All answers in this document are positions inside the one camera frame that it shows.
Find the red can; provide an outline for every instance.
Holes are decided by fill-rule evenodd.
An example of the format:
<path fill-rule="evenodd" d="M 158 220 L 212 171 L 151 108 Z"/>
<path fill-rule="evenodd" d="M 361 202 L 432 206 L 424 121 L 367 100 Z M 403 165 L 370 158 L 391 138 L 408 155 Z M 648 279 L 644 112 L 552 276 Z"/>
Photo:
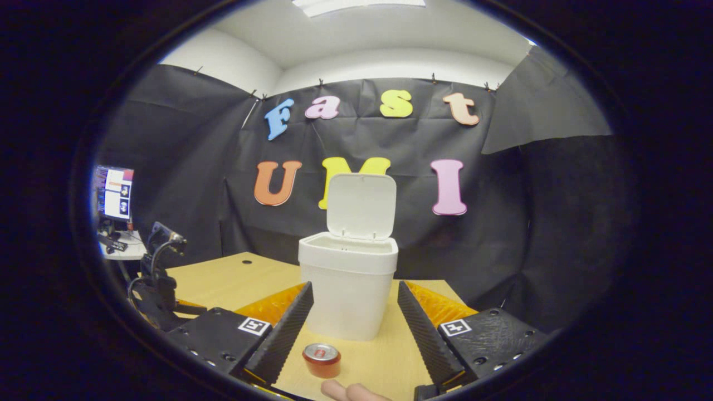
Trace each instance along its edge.
<path fill-rule="evenodd" d="M 339 361 L 342 354 L 335 347 L 321 342 L 310 344 L 302 351 L 302 357 L 307 361 L 307 369 L 317 377 L 329 379 L 339 374 Z"/>

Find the hand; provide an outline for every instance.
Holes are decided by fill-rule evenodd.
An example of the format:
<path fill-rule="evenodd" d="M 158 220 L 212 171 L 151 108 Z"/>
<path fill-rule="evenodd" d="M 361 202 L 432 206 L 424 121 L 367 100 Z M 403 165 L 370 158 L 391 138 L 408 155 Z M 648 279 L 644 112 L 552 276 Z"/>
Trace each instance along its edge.
<path fill-rule="evenodd" d="M 322 394 L 336 401 L 391 401 L 383 395 L 374 394 L 363 385 L 355 384 L 344 388 L 334 379 L 322 382 Z"/>

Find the wooden table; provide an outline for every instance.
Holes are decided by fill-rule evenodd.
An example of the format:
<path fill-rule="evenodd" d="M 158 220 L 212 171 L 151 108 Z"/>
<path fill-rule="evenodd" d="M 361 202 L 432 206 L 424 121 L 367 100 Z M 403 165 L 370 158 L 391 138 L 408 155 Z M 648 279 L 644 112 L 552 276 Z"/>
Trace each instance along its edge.
<path fill-rule="evenodd" d="M 178 282 L 177 298 L 228 310 L 236 310 L 300 282 L 299 266 L 248 252 L 171 268 L 168 274 Z M 411 281 L 463 302 L 444 280 Z M 393 401 L 402 401 L 414 398 L 417 385 L 431 384 L 416 342 L 396 303 L 397 284 L 394 280 L 381 329 L 371 341 L 325 337 L 303 326 L 275 387 L 313 400 L 329 400 L 319 391 L 323 379 L 310 375 L 302 359 L 302 350 L 313 342 L 333 345 L 342 353 L 342 373 L 336 379 L 345 387 L 361 383 Z"/>

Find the monitor screen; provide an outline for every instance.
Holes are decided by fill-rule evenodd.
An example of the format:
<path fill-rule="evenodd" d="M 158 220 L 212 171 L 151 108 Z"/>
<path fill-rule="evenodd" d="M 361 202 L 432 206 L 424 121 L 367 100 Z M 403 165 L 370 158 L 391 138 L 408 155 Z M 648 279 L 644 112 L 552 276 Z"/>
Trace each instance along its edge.
<path fill-rule="evenodd" d="M 96 210 L 99 212 L 99 216 L 129 221 L 131 218 L 130 199 L 133 170 L 97 166 L 94 180 Z"/>

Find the keyboard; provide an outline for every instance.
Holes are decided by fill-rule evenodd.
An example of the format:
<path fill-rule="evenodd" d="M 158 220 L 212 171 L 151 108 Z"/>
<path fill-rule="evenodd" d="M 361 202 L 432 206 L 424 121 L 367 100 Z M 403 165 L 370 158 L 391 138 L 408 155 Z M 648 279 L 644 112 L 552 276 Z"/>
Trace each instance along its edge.
<path fill-rule="evenodd" d="M 106 245 L 106 246 L 108 247 L 107 250 L 108 250 L 109 248 L 112 248 L 112 249 L 117 249 L 117 250 L 120 250 L 121 252 L 123 252 L 123 251 L 125 251 L 126 248 L 128 248 L 128 246 L 129 246 L 129 244 L 127 244 L 127 243 L 122 243 L 122 242 L 119 242 L 119 241 L 114 241 L 114 240 L 112 240 L 111 238 L 107 238 L 107 237 L 105 237 L 104 235 L 101 235 L 101 234 L 97 234 L 97 236 L 99 237 L 99 242 L 101 242 L 102 244 L 104 244 L 104 245 Z"/>

